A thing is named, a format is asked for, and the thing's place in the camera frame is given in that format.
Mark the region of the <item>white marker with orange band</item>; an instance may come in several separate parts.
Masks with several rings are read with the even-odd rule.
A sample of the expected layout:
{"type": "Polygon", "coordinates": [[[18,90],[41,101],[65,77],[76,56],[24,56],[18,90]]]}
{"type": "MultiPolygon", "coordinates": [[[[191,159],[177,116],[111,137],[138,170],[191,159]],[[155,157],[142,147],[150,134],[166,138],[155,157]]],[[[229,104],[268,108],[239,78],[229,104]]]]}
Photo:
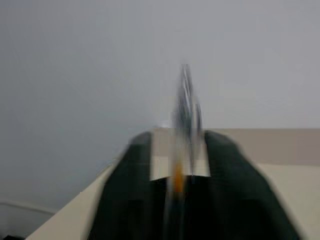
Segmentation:
{"type": "Polygon", "coordinates": [[[186,195],[194,175],[202,131],[201,108],[187,63],[180,68],[172,126],[162,237],[163,240],[183,240],[186,195]]]}

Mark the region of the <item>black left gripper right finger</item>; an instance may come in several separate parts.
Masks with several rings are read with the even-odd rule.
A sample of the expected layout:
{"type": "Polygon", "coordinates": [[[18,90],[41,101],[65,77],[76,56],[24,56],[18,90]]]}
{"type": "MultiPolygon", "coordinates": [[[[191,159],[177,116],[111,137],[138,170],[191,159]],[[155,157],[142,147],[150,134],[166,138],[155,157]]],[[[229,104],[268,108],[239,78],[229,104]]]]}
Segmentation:
{"type": "Polygon", "coordinates": [[[262,174],[226,135],[204,134],[209,177],[191,186],[186,240],[300,240],[262,174]]]}

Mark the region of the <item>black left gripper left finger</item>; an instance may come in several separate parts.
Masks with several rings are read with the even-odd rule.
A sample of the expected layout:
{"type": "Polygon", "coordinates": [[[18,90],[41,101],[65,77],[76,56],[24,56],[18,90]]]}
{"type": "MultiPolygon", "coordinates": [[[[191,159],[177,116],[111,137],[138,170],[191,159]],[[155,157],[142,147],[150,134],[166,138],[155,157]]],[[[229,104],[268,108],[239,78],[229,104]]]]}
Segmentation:
{"type": "Polygon", "coordinates": [[[151,179],[153,134],[128,144],[102,184],[86,240],[169,240],[165,223],[167,178],[151,179]]]}

